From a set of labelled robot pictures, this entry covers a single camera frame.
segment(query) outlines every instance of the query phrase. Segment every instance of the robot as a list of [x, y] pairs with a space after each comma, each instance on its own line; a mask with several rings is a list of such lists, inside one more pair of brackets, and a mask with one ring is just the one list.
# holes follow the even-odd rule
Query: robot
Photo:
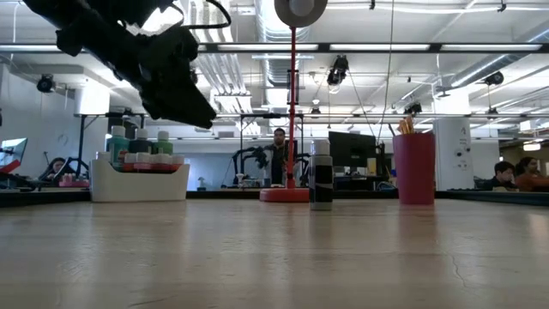
[[198, 56], [198, 43], [189, 29], [221, 28], [231, 17], [215, 0], [226, 23], [218, 25], [174, 24], [160, 34], [132, 34], [127, 25], [142, 27], [155, 9], [177, 9], [173, 0], [24, 0], [57, 30], [57, 47], [70, 56], [86, 49], [112, 70], [119, 80], [139, 91], [151, 118], [165, 118], [210, 128], [214, 109], [192, 78], [190, 62]]

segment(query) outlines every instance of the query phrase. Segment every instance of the wooden table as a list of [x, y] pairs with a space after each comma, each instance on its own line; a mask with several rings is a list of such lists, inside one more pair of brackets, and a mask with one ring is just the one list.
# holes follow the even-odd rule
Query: wooden table
[[549, 209], [396, 203], [0, 209], [0, 307], [549, 307]]

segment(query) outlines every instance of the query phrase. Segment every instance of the person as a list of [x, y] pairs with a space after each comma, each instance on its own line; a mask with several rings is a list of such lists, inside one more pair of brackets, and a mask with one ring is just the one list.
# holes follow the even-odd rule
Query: person
[[[40, 181], [52, 181], [55, 175], [61, 171], [61, 168], [63, 168], [63, 165], [65, 164], [66, 160], [63, 158], [55, 158], [53, 159], [46, 170], [40, 175], [39, 180]], [[75, 173], [72, 168], [70, 168], [69, 173]]]
[[284, 172], [286, 171], [287, 152], [285, 150], [286, 132], [282, 128], [274, 131], [273, 150], [271, 158], [271, 184], [284, 185]]
[[494, 166], [495, 176], [487, 181], [482, 189], [493, 191], [494, 188], [505, 188], [507, 191], [515, 191], [518, 187], [513, 184], [515, 167], [507, 161], [498, 162]]
[[549, 191], [549, 179], [540, 175], [535, 158], [522, 158], [515, 167], [515, 173], [515, 182], [520, 191]]

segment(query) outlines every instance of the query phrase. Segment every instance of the red cup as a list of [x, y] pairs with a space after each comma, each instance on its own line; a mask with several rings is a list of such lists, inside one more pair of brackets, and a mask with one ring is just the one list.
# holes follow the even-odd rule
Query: red cup
[[393, 137], [398, 197], [401, 204], [435, 203], [435, 136], [403, 134]]

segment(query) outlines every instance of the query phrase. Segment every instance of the white tray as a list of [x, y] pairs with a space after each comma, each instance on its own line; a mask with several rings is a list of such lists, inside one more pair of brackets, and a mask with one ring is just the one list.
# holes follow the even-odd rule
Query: white tray
[[120, 173], [104, 160], [92, 161], [90, 192], [92, 201], [159, 202], [184, 201], [187, 196], [190, 165], [171, 174]]

